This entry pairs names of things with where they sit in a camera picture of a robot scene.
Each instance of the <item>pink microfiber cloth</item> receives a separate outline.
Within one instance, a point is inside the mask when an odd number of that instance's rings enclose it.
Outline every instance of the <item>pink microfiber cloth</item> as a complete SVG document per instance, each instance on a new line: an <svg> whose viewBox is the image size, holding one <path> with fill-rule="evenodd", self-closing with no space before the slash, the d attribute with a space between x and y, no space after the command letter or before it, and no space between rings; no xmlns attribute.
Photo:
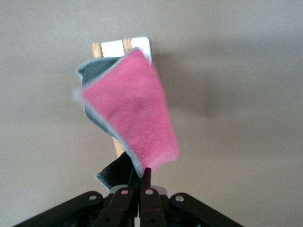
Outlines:
<svg viewBox="0 0 303 227"><path fill-rule="evenodd" d="M126 149L139 177L178 157L157 71L139 49L83 85L78 97L99 125Z"/></svg>

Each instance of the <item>gray wall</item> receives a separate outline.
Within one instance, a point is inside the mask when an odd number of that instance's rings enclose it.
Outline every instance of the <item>gray wall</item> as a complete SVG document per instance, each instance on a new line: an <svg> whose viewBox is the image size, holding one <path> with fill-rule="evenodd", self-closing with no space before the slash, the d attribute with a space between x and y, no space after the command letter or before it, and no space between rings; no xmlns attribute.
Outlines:
<svg viewBox="0 0 303 227"><path fill-rule="evenodd" d="M248 227L303 223L302 1L0 1L0 226L96 190L111 138L71 98L90 44L148 36L180 158L153 175Z"/></svg>

